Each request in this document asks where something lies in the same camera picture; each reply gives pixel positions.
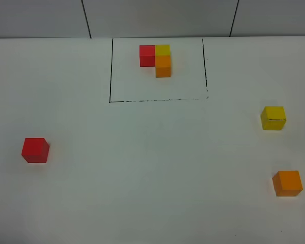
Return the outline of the red template cube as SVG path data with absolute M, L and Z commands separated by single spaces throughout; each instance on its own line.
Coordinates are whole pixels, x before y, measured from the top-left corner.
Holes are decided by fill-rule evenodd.
M 140 67 L 155 66 L 155 45 L 139 46 Z

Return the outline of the yellow template cube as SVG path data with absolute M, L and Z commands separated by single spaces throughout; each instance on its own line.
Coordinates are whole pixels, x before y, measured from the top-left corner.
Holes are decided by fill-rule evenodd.
M 155 45 L 155 56 L 170 56 L 170 45 Z

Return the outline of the orange template cube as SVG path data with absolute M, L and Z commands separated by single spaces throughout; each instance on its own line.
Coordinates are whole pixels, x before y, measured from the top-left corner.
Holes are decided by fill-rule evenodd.
M 171 77 L 171 57 L 169 55 L 155 56 L 155 77 Z

